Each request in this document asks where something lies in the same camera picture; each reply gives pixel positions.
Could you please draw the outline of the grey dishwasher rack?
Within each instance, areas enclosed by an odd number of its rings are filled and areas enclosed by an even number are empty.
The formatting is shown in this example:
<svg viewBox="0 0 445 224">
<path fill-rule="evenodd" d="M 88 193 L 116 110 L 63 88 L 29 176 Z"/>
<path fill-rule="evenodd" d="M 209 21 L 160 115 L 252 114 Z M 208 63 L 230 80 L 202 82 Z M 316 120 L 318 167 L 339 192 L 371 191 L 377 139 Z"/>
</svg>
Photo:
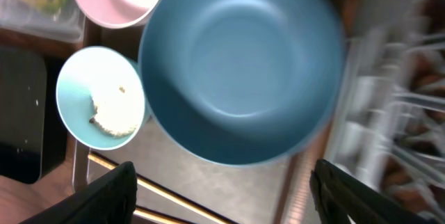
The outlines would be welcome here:
<svg viewBox="0 0 445 224">
<path fill-rule="evenodd" d="M 324 157 L 412 222 L 444 222 L 444 0 L 359 0 Z"/>
</svg>

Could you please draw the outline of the wooden chopstick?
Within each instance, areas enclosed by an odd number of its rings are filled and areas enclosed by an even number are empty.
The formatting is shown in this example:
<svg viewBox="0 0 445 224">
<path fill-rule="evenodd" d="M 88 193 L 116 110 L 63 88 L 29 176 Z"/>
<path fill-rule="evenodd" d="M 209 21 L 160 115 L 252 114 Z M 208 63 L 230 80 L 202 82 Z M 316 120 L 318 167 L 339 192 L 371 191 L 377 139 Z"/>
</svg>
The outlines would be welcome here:
<svg viewBox="0 0 445 224">
<path fill-rule="evenodd" d="M 135 210 L 133 211 L 133 214 L 138 217 L 163 224 L 188 224 L 188 222 L 184 220 L 173 218 L 166 214 L 162 214 L 156 211 L 152 211 L 151 209 L 145 209 L 142 207 L 136 207 Z"/>
<path fill-rule="evenodd" d="M 94 163 L 99 164 L 100 166 L 108 170 L 113 170 L 118 166 L 116 163 L 110 162 L 109 160 L 105 159 L 104 157 L 101 157 L 100 155 L 94 152 L 90 152 L 88 154 L 88 159 L 89 161 L 93 161 Z M 228 218 L 225 218 L 224 216 L 221 216 L 214 211 L 211 211 L 203 206 L 200 206 L 197 203 L 194 203 L 191 200 L 186 199 L 182 195 L 176 194 L 172 192 L 170 189 L 167 189 L 161 186 L 160 184 L 145 179 L 140 175 L 137 175 L 137 184 L 143 187 L 144 189 L 147 189 L 148 191 L 151 191 L 152 193 L 155 193 L 161 196 L 162 198 L 165 198 L 166 200 L 175 203 L 176 205 L 179 205 L 189 211 L 194 212 L 195 214 L 198 214 L 210 221 L 213 221 L 214 223 L 219 223 L 219 224 L 234 223 Z"/>
</svg>

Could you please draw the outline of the lower wooden chopstick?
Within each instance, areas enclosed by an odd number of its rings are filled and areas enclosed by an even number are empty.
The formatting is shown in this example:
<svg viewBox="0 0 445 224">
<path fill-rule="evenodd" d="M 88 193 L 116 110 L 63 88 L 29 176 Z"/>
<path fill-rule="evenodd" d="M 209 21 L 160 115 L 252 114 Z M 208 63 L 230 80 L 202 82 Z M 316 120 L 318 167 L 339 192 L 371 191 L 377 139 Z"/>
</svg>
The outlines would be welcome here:
<svg viewBox="0 0 445 224">
<path fill-rule="evenodd" d="M 133 211 L 133 214 L 138 217 L 163 224 L 188 224 L 188 222 L 184 220 L 173 218 L 166 214 L 162 214 L 156 211 L 152 211 L 151 209 L 145 209 L 142 207 L 136 207 L 135 210 Z"/>
</svg>

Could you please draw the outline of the upper wooden chopstick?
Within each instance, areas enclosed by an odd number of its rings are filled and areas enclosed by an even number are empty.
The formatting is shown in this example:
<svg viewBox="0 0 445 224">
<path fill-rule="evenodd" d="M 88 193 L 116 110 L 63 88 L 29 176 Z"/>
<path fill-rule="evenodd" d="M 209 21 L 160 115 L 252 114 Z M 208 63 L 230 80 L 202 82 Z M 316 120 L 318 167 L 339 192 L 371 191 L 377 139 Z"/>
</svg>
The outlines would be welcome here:
<svg viewBox="0 0 445 224">
<path fill-rule="evenodd" d="M 118 166 L 116 163 L 110 162 L 109 160 L 105 159 L 104 157 L 101 157 L 100 155 L 94 152 L 90 152 L 88 154 L 88 159 L 89 161 L 93 161 L 94 163 L 99 164 L 100 166 L 108 170 L 113 170 Z M 179 205 L 189 211 L 194 212 L 195 214 L 198 214 L 210 221 L 213 221 L 214 223 L 219 223 L 219 224 L 234 223 L 228 218 L 225 218 L 224 216 L 221 216 L 214 211 L 211 211 L 203 206 L 200 206 L 197 203 L 194 203 L 191 200 L 186 199 L 182 195 L 176 194 L 172 192 L 170 189 L 167 189 L 161 186 L 160 184 L 145 179 L 140 175 L 137 175 L 137 184 L 143 187 L 144 189 L 147 189 L 148 191 L 151 191 L 152 193 L 155 193 L 161 196 L 162 198 L 165 198 L 166 200 L 175 203 L 176 205 Z"/>
</svg>

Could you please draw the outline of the dark blue plate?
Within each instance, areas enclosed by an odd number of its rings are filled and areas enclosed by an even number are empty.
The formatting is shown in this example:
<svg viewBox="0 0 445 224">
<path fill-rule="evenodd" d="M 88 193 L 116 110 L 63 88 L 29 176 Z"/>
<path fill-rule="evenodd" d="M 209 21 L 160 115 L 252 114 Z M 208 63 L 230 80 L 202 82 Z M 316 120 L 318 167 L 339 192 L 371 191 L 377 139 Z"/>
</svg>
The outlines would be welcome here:
<svg viewBox="0 0 445 224">
<path fill-rule="evenodd" d="M 244 166 L 311 143 L 335 108 L 345 48 L 328 0 L 160 0 L 138 64 L 169 137 Z"/>
</svg>

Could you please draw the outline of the light blue bowl with rice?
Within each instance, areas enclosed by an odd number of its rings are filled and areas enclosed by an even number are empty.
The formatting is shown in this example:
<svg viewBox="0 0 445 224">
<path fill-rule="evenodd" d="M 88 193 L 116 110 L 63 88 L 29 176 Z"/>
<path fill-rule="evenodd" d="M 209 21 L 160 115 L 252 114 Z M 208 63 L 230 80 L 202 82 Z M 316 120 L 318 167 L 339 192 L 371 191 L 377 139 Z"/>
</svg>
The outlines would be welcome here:
<svg viewBox="0 0 445 224">
<path fill-rule="evenodd" d="M 66 60 L 56 103 L 71 135 L 96 150 L 126 145 L 151 116 L 137 62 L 107 47 L 86 47 Z"/>
</svg>

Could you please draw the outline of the clear plastic bin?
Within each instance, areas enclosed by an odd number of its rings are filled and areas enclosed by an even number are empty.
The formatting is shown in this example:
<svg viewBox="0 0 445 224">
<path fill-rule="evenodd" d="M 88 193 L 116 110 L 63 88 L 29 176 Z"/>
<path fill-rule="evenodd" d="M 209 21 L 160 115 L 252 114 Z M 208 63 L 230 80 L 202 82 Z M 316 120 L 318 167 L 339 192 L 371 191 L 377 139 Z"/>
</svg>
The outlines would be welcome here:
<svg viewBox="0 0 445 224">
<path fill-rule="evenodd" d="M 1 0 L 1 28 L 62 42 L 80 42 L 85 16 L 75 0 Z"/>
</svg>

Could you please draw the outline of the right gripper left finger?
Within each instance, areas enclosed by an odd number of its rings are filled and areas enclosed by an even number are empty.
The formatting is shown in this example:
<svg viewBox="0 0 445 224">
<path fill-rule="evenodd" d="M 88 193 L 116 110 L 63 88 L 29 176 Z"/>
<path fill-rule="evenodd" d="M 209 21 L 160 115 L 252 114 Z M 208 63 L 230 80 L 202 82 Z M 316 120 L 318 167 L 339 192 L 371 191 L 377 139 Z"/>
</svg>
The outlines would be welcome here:
<svg viewBox="0 0 445 224">
<path fill-rule="evenodd" d="M 126 161 L 58 204 L 21 224 L 130 223 L 136 209 L 137 175 Z"/>
</svg>

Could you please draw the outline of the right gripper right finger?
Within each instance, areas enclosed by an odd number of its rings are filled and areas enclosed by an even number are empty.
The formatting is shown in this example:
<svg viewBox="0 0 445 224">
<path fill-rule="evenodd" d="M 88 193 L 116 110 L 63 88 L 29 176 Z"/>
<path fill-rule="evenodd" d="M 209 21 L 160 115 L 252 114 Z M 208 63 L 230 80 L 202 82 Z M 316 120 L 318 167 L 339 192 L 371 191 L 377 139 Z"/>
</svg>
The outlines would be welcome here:
<svg viewBox="0 0 445 224">
<path fill-rule="evenodd" d="M 433 224 L 380 195 L 324 159 L 316 161 L 310 189 L 322 224 Z"/>
</svg>

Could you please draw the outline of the black tray bin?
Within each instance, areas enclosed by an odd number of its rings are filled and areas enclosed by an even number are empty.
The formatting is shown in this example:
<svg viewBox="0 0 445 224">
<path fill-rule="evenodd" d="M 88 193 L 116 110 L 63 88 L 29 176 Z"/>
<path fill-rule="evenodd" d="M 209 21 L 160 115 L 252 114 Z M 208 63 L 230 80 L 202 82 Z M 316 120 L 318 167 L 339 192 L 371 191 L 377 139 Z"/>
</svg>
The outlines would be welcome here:
<svg viewBox="0 0 445 224">
<path fill-rule="evenodd" d="M 1 48 L 1 175 L 34 184 L 65 160 L 56 105 L 58 58 Z"/>
</svg>

